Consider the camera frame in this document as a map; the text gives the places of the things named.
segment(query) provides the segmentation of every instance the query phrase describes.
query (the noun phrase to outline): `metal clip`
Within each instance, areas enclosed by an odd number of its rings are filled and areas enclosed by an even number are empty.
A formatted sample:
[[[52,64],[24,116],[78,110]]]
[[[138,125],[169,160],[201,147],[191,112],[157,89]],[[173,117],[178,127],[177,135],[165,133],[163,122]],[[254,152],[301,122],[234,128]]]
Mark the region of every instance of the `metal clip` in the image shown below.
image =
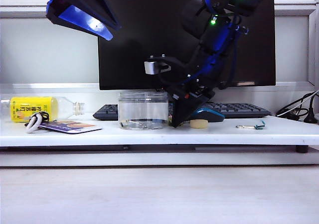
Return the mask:
[[[237,125],[236,128],[250,128],[250,129],[263,129],[266,126],[266,123],[261,120],[262,125]]]

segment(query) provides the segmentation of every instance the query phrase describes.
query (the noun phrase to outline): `black keyboard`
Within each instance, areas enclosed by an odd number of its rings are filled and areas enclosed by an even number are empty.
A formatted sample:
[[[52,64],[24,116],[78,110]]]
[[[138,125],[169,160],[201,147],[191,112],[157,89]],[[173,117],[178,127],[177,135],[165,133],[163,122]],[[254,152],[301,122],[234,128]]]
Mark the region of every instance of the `black keyboard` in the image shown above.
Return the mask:
[[[203,107],[216,110],[225,115],[225,118],[262,118],[270,115],[268,110],[247,103],[230,104],[207,102]]]
[[[207,102],[203,107],[216,110],[226,118],[262,118],[270,115],[270,112],[258,106],[246,103],[212,103]],[[118,120],[118,105],[104,105],[93,115],[99,120]]]
[[[118,105],[104,105],[93,117],[99,120],[118,120]]]

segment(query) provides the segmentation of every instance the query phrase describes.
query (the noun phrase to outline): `green led light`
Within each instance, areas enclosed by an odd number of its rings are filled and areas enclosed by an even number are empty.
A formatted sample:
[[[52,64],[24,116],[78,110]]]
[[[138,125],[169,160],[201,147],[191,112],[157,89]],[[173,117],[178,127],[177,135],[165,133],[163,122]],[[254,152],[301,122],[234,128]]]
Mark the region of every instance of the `green led light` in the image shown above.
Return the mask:
[[[216,20],[217,20],[217,17],[213,17],[213,19],[210,21],[210,24],[211,25],[215,25],[216,24]]]

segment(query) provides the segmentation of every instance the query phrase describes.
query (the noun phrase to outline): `black monitor screen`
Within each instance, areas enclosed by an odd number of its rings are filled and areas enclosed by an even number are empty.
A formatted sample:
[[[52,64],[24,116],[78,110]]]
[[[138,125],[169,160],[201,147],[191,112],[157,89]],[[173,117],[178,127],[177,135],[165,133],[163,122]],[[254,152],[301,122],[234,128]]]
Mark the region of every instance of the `black monitor screen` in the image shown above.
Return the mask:
[[[108,0],[122,28],[114,38],[99,38],[101,90],[161,88],[157,76],[146,75],[150,55],[174,56],[187,63],[198,39],[183,30],[180,14],[190,0]],[[232,86],[275,85],[274,0],[263,0],[255,13],[243,17],[249,34],[237,44],[237,69]],[[230,54],[221,81],[227,81]]]

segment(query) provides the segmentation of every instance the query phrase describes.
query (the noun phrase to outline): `white desk surface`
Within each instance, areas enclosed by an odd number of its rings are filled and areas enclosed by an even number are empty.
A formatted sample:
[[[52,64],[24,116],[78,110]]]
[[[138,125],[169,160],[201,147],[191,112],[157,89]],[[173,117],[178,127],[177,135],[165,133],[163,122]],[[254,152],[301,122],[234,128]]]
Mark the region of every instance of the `white desk surface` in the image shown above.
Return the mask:
[[[1,122],[0,146],[57,146],[108,144],[261,144],[319,145],[319,125],[268,116],[263,130],[239,129],[236,125],[260,124],[259,118],[226,119],[210,123],[206,129],[193,129],[189,124],[158,130],[123,130],[117,121],[81,120],[101,126],[82,134],[64,134],[41,130],[25,133],[22,123]]]
[[[318,224],[319,166],[1,169],[1,224]]]

